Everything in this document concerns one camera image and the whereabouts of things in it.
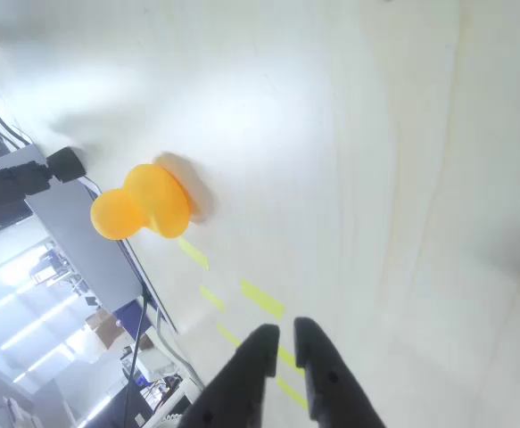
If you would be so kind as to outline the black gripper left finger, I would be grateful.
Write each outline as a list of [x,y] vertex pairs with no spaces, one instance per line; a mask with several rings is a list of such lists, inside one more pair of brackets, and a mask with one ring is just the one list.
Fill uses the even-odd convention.
[[266,380],[276,375],[280,330],[263,324],[238,346],[181,417],[183,427],[262,426]]

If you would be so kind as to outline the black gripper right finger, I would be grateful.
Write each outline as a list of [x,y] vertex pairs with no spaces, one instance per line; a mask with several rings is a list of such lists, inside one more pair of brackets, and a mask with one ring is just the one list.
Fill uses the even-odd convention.
[[320,427],[383,427],[338,349],[313,319],[293,321],[295,365],[304,371],[310,419]]

